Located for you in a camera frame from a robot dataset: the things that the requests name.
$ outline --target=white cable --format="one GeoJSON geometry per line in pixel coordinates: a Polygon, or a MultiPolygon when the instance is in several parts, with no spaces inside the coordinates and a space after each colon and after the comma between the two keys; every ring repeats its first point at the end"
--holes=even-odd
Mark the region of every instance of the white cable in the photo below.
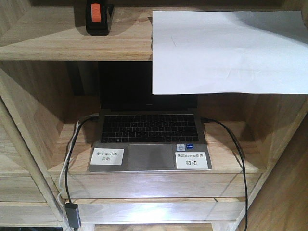
{"type": "Polygon", "coordinates": [[[71,149],[72,149],[72,143],[73,143],[73,140],[75,139],[75,136],[77,135],[77,130],[78,130],[78,127],[79,127],[79,124],[80,124],[80,121],[81,120],[85,120],[87,119],[88,117],[92,117],[92,116],[98,116],[99,114],[91,114],[91,115],[87,115],[87,116],[84,116],[82,117],[81,119],[79,119],[76,124],[75,124],[75,127],[74,127],[74,133],[73,133],[73,136],[69,142],[69,145],[68,145],[68,149],[67,149],[67,153],[66,153],[66,157],[65,157],[65,160],[63,162],[63,166],[62,166],[62,169],[61,169],[61,172],[60,172],[60,176],[59,176],[59,180],[58,180],[58,187],[59,187],[59,193],[57,195],[57,201],[59,203],[59,205],[61,206],[61,209],[62,209],[62,220],[64,221],[64,207],[63,207],[63,202],[61,201],[60,199],[60,196],[61,194],[63,193],[64,191],[64,188],[62,187],[62,178],[63,178],[63,173],[64,173],[64,169],[65,169],[65,166],[67,164],[67,161],[68,161],[68,156],[69,156],[69,153],[71,152],[71,149]]]}

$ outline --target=laptop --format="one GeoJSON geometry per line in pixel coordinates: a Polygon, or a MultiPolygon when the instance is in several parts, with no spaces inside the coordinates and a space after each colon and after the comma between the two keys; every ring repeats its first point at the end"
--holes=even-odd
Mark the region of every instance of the laptop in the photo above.
{"type": "Polygon", "coordinates": [[[152,95],[151,61],[98,62],[90,172],[211,169],[196,95],[152,95]]]}

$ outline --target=laptop screen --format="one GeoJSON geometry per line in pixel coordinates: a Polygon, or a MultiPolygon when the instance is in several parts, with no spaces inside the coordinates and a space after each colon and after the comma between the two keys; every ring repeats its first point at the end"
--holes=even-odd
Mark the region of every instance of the laptop screen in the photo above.
{"type": "Polygon", "coordinates": [[[196,95],[152,95],[152,61],[100,61],[101,108],[184,110],[197,107],[196,95]]]}

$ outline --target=black cable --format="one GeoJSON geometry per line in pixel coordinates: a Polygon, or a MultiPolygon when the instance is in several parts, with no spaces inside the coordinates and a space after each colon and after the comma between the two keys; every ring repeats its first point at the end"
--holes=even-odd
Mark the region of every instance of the black cable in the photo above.
{"type": "Polygon", "coordinates": [[[93,120],[95,120],[97,118],[98,118],[98,116],[94,115],[94,116],[89,117],[89,118],[85,119],[84,121],[82,121],[80,123],[80,125],[78,126],[76,134],[75,134],[75,136],[73,137],[73,140],[72,140],[72,147],[71,147],[71,150],[69,151],[68,158],[67,158],[67,163],[66,163],[66,166],[65,166],[65,189],[66,189],[66,194],[67,194],[69,203],[72,203],[72,200],[71,200],[71,196],[70,196],[70,194],[68,192],[67,173],[68,173],[68,166],[69,166],[69,161],[71,159],[71,155],[72,155],[72,152],[73,152],[73,148],[75,146],[75,143],[76,143],[76,140],[77,140],[77,136],[78,136],[78,134],[80,132],[80,129],[81,129],[82,125],[85,122],[89,121],[89,120],[93,121],[93,120]]]}
{"type": "Polygon", "coordinates": [[[243,151],[241,149],[241,146],[237,140],[237,138],[235,137],[234,133],[224,124],[220,123],[219,121],[215,120],[215,119],[209,119],[209,118],[201,118],[201,122],[202,123],[210,123],[210,122],[214,122],[217,123],[221,126],[223,126],[226,131],[229,133],[229,135],[231,136],[237,151],[241,157],[241,161],[242,161],[242,170],[243,170],[243,179],[244,179],[244,185],[245,185],[245,228],[244,231],[247,230],[247,226],[248,226],[248,190],[247,190],[247,180],[246,180],[246,171],[245,171],[245,163],[244,163],[244,154],[243,151]]]}

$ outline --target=printed label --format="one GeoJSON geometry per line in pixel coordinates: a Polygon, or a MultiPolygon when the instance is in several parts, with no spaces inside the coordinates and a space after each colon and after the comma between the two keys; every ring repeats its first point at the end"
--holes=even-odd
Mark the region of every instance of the printed label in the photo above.
{"type": "Polygon", "coordinates": [[[208,169],[206,155],[203,152],[175,153],[177,169],[208,169]]]}
{"type": "Polygon", "coordinates": [[[94,148],[91,165],[122,165],[124,149],[94,148]]]}

